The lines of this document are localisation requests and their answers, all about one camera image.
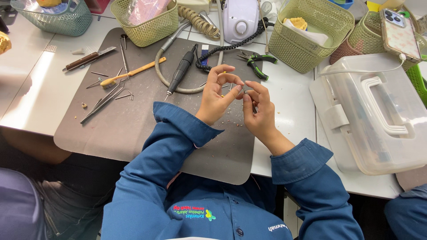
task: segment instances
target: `blue uniform shirt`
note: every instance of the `blue uniform shirt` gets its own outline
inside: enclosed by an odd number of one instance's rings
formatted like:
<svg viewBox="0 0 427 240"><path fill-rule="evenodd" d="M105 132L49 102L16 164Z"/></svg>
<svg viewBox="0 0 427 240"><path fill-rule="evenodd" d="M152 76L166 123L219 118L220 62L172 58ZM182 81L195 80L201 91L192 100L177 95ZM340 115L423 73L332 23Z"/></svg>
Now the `blue uniform shirt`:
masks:
<svg viewBox="0 0 427 240"><path fill-rule="evenodd" d="M283 221L242 185L200 178L180 184L166 200L166 186L184 160L223 130L168 103L154 102L153 113L153 133L121 173L113 200L104 207L102 240L292 239ZM349 195L325 165L331 156L328 149L304 139L271 157L272 182L284 184L301 205L300 239L363 239L347 203Z"/></svg>

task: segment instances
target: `wax knife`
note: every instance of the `wax knife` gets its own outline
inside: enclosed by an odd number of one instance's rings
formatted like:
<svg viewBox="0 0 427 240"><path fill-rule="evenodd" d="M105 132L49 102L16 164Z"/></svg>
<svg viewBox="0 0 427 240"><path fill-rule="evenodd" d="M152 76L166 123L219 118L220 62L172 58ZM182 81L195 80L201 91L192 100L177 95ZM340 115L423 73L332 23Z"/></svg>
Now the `wax knife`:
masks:
<svg viewBox="0 0 427 240"><path fill-rule="evenodd" d="M89 54L89 55L87 55L87 56L85 56L85 57L83 57L83 58L81 58L81 59L79 59L79 60L77 60L77 61L75 61L73 63L68 64L67 66L65 66L64 69L62 69L62 71L63 72L70 71L70 70L73 70L73 69L75 69L77 67L80 67L80 66L82 66L82 65L84 65L86 63L94 61L94 60L98 59L101 55L103 55L105 53L108 53L109 51L111 51L111 50L113 50L115 48L116 47L109 47L109 48L107 48L107 49L105 49L103 51L98 51L98 52L91 53L91 54Z"/></svg>

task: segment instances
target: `white table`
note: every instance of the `white table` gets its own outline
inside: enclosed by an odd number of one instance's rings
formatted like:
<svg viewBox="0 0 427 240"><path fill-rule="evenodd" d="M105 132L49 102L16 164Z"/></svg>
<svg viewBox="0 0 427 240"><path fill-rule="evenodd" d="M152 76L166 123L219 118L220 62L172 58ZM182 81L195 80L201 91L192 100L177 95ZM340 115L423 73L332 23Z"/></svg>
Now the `white table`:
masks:
<svg viewBox="0 0 427 240"><path fill-rule="evenodd" d="M21 15L18 16L15 24L9 26L13 49L0 56L0 84L10 86L0 90L0 96L9 99L9 102L3 102L6 112L2 111L4 106L0 107L0 116L3 116L1 126L45 135L55 134L88 69L67 74L62 72L65 65L81 57L71 55L71 51L82 47L86 53L97 51L106 34L112 28L119 27L109 7L101 16L98 21L98 16L94 15L87 32L79 37L42 32ZM209 16L218 24L216 10L212 10ZM206 44L219 44L192 27L186 28L179 37ZM264 53L265 41L263 34L254 43L241 49ZM277 64L264 62L263 72L270 78L263 85L269 89L271 101L276 106L276 127L287 138L295 144L308 138L330 148L308 88L316 71L317 68L301 74L281 61ZM251 173L271 176L269 155L268 149L255 139ZM343 173L338 169L334 157L328 161L328 165L340 176L348 192L382 198L395 198L402 192L394 175Z"/></svg>

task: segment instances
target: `hand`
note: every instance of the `hand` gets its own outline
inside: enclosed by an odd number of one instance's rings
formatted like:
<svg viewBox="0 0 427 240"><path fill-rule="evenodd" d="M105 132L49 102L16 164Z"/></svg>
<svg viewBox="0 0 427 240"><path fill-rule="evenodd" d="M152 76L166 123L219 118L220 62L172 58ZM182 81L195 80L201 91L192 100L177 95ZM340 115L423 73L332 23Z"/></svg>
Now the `hand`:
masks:
<svg viewBox="0 0 427 240"><path fill-rule="evenodd" d="M243 98L243 115L246 128L257 137L274 156L282 155L295 145L291 143L275 126L274 104L270 102L268 89L257 82L246 81L248 94L239 94L236 99ZM256 114L252 105L258 107Z"/></svg>
<svg viewBox="0 0 427 240"><path fill-rule="evenodd" d="M222 64L220 66L213 67L209 72L208 80L205 89L203 90L202 103L200 104L199 111L196 114L196 118L199 118L209 126L214 124L224 115L228 105L236 99L236 96L239 95L239 92L242 90L244 83L240 77L234 74L224 73L225 71L232 72L235 69L235 67ZM236 86L224 97L221 97L221 87L226 82L234 83Z"/></svg>

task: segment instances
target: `black coiled cable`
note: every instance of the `black coiled cable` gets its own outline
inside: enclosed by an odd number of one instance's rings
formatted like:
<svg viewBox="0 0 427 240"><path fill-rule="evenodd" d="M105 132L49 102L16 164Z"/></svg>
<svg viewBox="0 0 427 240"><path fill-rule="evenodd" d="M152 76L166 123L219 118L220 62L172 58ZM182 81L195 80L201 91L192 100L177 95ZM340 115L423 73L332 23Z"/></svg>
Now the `black coiled cable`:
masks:
<svg viewBox="0 0 427 240"><path fill-rule="evenodd" d="M266 27L268 27L268 26L274 26L274 23L270 23L268 21L268 18L263 17L263 19L264 19ZM216 53L218 51L232 50L232 49L241 47L241 46L245 45L246 43L248 43L249 41L251 41L252 39L256 38L258 35L260 35L262 32L264 32L264 30L265 29L264 29L263 22L262 22L262 20L259 20L258 21L257 31L254 34L252 34L247 39L245 39L245 40L243 40L243 41L241 41L239 43L236 43L236 44L233 44L233 45L230 45L230 46L215 47L210 52L204 54L203 56L201 56L200 58L197 59L197 61L196 61L196 68L201 69L201 70L203 70L205 72L210 71L212 67L210 67L210 66L203 66L200 62L203 61L203 60L205 60L205 59L207 59L209 56L211 56L212 54L214 54L214 53Z"/></svg>

